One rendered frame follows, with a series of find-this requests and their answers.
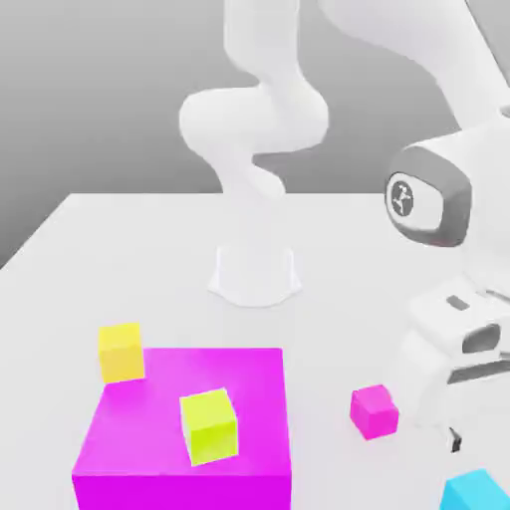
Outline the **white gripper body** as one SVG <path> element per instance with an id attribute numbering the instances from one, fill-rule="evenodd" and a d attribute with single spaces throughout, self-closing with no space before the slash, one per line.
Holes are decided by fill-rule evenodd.
<path id="1" fill-rule="evenodd" d="M 412 424 L 459 432 L 470 418 L 510 409 L 510 355 L 468 354 L 460 363 L 409 331 L 392 361 L 391 397 Z"/>

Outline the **small cyan cube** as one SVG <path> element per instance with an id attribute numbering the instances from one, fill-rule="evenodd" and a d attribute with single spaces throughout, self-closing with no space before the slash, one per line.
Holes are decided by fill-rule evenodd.
<path id="1" fill-rule="evenodd" d="M 439 510 L 510 510 L 510 496 L 485 469 L 445 482 Z"/>

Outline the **small magenta cube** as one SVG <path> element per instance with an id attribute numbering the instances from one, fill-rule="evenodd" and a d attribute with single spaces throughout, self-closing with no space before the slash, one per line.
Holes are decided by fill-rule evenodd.
<path id="1" fill-rule="evenodd" d="M 399 411 L 382 384 L 352 392 L 350 418 L 365 440 L 396 433 Z"/>

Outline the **small lime cube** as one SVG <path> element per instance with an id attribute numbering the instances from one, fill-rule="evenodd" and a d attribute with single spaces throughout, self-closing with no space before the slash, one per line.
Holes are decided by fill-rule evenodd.
<path id="1" fill-rule="evenodd" d="M 238 419 L 225 387 L 181 396 L 179 410 L 192 466 L 238 455 Z"/>

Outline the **small yellow cube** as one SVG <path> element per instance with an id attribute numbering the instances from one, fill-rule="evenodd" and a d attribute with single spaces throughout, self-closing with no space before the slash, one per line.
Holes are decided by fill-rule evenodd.
<path id="1" fill-rule="evenodd" d="M 105 384 L 144 378 L 139 323 L 100 327 L 98 347 L 100 368 Z"/>

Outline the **large magenta box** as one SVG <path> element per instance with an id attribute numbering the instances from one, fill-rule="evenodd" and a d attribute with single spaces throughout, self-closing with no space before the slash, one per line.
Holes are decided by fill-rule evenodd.
<path id="1" fill-rule="evenodd" d="M 154 348 L 145 377 L 105 386 L 72 471 L 79 510 L 291 510 L 283 352 Z M 239 453 L 193 466 L 179 400 L 226 389 Z"/>

